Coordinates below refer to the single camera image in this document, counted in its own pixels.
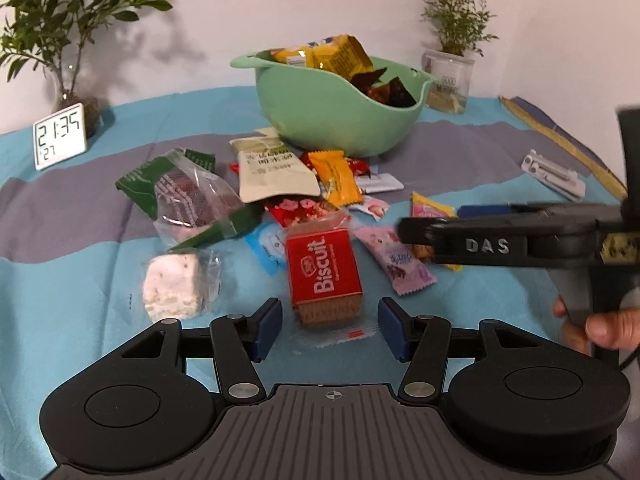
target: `potted plant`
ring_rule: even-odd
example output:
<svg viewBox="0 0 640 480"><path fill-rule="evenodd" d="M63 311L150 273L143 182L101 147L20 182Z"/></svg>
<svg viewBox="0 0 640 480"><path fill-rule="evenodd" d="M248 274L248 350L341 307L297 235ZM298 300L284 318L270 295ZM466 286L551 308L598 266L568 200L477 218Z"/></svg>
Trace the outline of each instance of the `potted plant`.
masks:
<svg viewBox="0 0 640 480"><path fill-rule="evenodd" d="M42 67L56 82L54 111L82 102L87 136L98 121L98 101L78 95L82 53L94 44L94 33L113 20L135 22L134 9L169 10L165 0L6 0L0 7L13 7L14 20L5 22L0 36L0 66L8 66L11 81L27 64Z"/></svg>
<svg viewBox="0 0 640 480"><path fill-rule="evenodd" d="M495 15L486 10L486 0L423 0L423 17L433 23L440 50L428 50L425 70L434 78L427 104L447 113L462 113L466 108L475 61L468 52L484 56L479 43L497 40L485 33Z"/></svg>

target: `blue gripper pad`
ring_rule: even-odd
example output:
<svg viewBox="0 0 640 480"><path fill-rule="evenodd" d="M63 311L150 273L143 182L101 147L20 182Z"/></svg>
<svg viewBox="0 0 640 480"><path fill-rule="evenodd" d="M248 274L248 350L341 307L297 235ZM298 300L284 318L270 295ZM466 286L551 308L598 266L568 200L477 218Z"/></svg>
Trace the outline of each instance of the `blue gripper pad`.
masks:
<svg viewBox="0 0 640 480"><path fill-rule="evenodd" d="M389 308L384 300L378 302L378 325L382 337L385 338L391 353L398 361L406 362L411 357L410 346L404 337L402 322L396 314Z"/></svg>
<svg viewBox="0 0 640 480"><path fill-rule="evenodd" d="M509 204L503 205L463 205L456 215L458 218L472 218L476 216L496 216L513 213Z"/></svg>
<svg viewBox="0 0 640 480"><path fill-rule="evenodd" d="M275 301L258 323L257 334L250 355L251 361L259 363L267 358L282 328L282 302Z"/></svg>

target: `green snack package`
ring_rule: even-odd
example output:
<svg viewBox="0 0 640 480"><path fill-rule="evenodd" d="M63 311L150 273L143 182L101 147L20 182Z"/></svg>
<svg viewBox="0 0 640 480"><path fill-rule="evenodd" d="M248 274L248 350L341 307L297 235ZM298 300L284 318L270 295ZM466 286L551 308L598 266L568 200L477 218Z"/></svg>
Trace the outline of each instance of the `green snack package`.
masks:
<svg viewBox="0 0 640 480"><path fill-rule="evenodd" d="M251 231L264 212L245 205L214 167L211 154L175 149L127 173L116 188L154 220L170 252L212 244Z"/></svg>

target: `white plastic clip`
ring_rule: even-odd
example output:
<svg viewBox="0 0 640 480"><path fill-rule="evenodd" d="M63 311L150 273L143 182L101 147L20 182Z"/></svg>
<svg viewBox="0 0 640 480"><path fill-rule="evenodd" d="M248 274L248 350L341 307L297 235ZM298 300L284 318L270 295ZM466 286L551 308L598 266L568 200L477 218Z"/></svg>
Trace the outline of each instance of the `white plastic clip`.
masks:
<svg viewBox="0 0 640 480"><path fill-rule="evenodd" d="M556 163L546 160L531 150L522 161L522 171L529 173L540 182L557 191L569 200L580 202L586 192L586 184L573 170L568 170Z"/></svg>

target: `green leaves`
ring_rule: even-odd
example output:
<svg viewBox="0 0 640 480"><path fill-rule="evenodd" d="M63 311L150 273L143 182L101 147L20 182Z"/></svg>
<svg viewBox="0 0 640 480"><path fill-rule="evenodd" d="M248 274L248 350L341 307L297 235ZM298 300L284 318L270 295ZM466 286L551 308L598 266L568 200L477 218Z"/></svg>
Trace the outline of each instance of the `green leaves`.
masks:
<svg viewBox="0 0 640 480"><path fill-rule="evenodd" d="M120 12L116 12L113 17L120 22L136 22L140 19L132 10L121 10Z"/></svg>
<svg viewBox="0 0 640 480"><path fill-rule="evenodd" d="M166 0L149 0L148 2L145 2L142 5L147 7L153 7L154 9L157 9L157 10L162 10L162 12L165 12L166 10L171 10L174 8L174 6L172 6L172 4L170 4Z"/></svg>
<svg viewBox="0 0 640 480"><path fill-rule="evenodd" d="M11 79L14 79L18 75L18 72L20 72L28 60L28 58L18 58L9 65L9 72L6 75L7 82L11 81Z"/></svg>
<svg viewBox="0 0 640 480"><path fill-rule="evenodd" d="M13 21L5 19L0 33L0 66L8 65L8 80L30 61L34 70L43 65L60 79L61 60L70 44L82 50L95 43L99 27L109 27L113 20L138 21L135 9L165 12L173 8L166 0L5 0L2 7L14 11L8 13Z"/></svg>
<svg viewBox="0 0 640 480"><path fill-rule="evenodd" d="M422 15L433 22L443 52L464 56L470 50L484 56L478 43L498 39L484 33L489 20L495 16L486 10L486 0L423 1L427 5Z"/></svg>

